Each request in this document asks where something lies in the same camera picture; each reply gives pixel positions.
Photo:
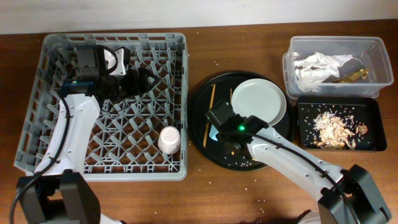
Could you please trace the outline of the grey plate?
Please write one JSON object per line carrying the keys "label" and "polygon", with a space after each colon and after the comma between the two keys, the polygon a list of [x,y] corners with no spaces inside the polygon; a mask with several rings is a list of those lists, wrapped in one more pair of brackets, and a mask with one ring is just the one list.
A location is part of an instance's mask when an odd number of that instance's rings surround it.
{"label": "grey plate", "polygon": [[261,78],[239,84],[233,91],[231,105],[236,114],[256,116],[269,126],[277,124],[287,109],[283,91],[273,82]]}

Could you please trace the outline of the white napkin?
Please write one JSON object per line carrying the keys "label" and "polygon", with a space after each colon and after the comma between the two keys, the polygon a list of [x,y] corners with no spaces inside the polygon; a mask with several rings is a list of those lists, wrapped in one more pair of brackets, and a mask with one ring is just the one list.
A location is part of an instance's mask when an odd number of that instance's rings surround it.
{"label": "white napkin", "polygon": [[354,59],[348,55],[325,55],[315,52],[305,59],[294,62],[295,75],[298,81],[298,89],[302,92],[319,91],[319,87],[307,87],[304,84],[322,83],[330,77],[340,78],[339,68]]}

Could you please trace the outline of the pink cup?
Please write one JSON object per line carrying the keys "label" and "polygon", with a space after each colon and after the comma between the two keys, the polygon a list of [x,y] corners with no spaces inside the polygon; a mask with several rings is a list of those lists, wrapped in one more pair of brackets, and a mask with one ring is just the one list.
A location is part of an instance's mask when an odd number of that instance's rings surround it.
{"label": "pink cup", "polygon": [[177,128],[167,126],[163,128],[158,138],[158,148],[166,154],[174,154],[180,149],[180,133]]}

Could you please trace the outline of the light blue cup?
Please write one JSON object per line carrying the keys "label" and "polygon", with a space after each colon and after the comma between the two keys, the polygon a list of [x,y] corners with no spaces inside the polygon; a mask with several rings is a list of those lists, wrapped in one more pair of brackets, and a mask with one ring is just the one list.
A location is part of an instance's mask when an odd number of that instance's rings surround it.
{"label": "light blue cup", "polygon": [[213,125],[211,125],[210,132],[209,132],[209,138],[214,141],[218,141],[217,134],[218,134],[218,130]]}

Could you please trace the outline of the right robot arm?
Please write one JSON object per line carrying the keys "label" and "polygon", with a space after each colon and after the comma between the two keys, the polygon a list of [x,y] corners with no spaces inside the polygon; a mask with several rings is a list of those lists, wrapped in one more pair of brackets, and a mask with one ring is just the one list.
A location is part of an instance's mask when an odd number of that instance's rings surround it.
{"label": "right robot arm", "polygon": [[219,142],[280,172],[318,204],[301,223],[388,223],[392,218],[371,174],[359,165],[346,170],[283,138],[256,116],[242,117],[225,100],[206,112]]}

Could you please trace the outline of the food scraps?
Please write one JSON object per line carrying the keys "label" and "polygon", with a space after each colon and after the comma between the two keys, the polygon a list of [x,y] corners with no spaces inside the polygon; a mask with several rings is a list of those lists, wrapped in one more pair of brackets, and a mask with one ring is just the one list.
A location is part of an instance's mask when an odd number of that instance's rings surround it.
{"label": "food scraps", "polygon": [[353,115],[345,117],[324,112],[314,120],[312,144],[321,149],[355,150],[369,128],[357,123]]}

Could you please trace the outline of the brown snack wrapper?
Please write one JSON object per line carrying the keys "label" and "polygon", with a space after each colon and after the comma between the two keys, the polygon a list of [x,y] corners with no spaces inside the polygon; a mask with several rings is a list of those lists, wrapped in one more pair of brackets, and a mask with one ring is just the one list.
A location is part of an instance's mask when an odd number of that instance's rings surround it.
{"label": "brown snack wrapper", "polygon": [[334,80],[334,81],[332,81],[332,83],[354,83],[361,78],[363,80],[365,80],[365,79],[367,79],[368,73],[369,73],[368,69],[362,68],[362,69],[359,69],[359,70],[349,74],[348,76]]}

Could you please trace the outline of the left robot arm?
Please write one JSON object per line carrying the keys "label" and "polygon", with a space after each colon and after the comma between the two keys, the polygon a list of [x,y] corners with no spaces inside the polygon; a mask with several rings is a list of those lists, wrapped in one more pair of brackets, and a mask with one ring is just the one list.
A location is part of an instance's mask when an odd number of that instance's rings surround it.
{"label": "left robot arm", "polygon": [[32,176],[21,177],[9,221],[20,205],[29,223],[116,223],[83,177],[91,130],[106,100],[125,100],[151,91],[160,78],[145,67],[128,68],[131,53],[105,45],[76,48],[77,66],[57,95],[58,118],[44,158]]}

